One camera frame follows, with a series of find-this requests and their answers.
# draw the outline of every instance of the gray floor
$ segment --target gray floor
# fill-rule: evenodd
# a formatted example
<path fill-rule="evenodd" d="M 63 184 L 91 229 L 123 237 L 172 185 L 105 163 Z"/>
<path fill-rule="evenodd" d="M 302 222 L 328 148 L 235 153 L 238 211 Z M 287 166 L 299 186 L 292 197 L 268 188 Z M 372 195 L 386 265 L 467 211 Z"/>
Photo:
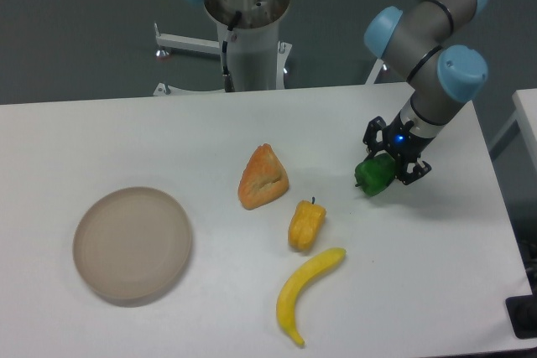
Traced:
<path fill-rule="evenodd" d="M 389 5 L 413 4 L 292 0 L 280 29 L 294 46 L 287 85 L 363 83 L 374 62 L 362 41 L 369 22 Z M 477 49 L 489 64 L 489 82 L 475 102 L 487 141 L 514 110 L 514 91 L 537 87 L 536 17 L 535 0 L 490 0 L 450 40 Z M 154 21 L 162 33 L 216 39 L 203 10 L 183 0 L 0 0 L 0 103 L 151 96 L 161 81 L 197 91 L 222 88 L 218 60 L 174 54 L 157 61 Z M 520 137 L 495 169 L 517 235 L 537 241 L 537 173 Z"/>

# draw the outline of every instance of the beige plate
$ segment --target beige plate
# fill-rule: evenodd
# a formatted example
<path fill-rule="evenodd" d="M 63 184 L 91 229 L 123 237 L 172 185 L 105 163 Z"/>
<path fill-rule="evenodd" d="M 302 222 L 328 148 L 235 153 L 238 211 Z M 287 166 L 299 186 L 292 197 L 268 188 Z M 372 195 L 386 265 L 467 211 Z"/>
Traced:
<path fill-rule="evenodd" d="M 78 273 L 100 295 L 148 297 L 177 277 L 192 233 L 185 211 L 156 189 L 128 188 L 97 201 L 76 229 Z"/>

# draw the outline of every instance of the bread slice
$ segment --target bread slice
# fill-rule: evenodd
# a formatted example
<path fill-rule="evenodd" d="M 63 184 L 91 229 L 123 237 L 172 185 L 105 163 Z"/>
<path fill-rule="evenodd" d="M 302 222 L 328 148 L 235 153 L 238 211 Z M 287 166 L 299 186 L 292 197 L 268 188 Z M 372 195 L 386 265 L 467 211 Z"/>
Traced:
<path fill-rule="evenodd" d="M 238 198 L 247 210 L 278 199 L 289 188 L 282 163 L 269 144 L 259 146 L 250 157 L 238 185 Z"/>

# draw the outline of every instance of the banana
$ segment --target banana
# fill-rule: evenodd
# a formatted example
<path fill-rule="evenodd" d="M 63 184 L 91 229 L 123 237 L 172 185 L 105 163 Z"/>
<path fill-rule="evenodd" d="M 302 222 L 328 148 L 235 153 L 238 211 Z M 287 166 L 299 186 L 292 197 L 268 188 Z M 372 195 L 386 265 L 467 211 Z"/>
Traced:
<path fill-rule="evenodd" d="M 341 247 L 333 247 L 313 256 L 289 277 L 279 292 L 276 303 L 276 317 L 279 326 L 299 347 L 303 347 L 305 342 L 296 329 L 296 299 L 305 285 L 337 266 L 346 253 L 347 251 Z"/>

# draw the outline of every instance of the yellow bell pepper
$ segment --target yellow bell pepper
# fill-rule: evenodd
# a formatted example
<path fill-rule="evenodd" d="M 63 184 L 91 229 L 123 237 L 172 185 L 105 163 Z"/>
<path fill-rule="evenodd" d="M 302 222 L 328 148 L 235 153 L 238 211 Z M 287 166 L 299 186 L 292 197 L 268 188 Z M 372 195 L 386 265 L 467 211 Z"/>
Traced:
<path fill-rule="evenodd" d="M 299 251 L 310 249 L 325 222 L 325 217 L 326 209 L 315 204 L 315 197 L 311 203 L 302 200 L 296 206 L 295 215 L 289 224 L 289 244 Z"/>

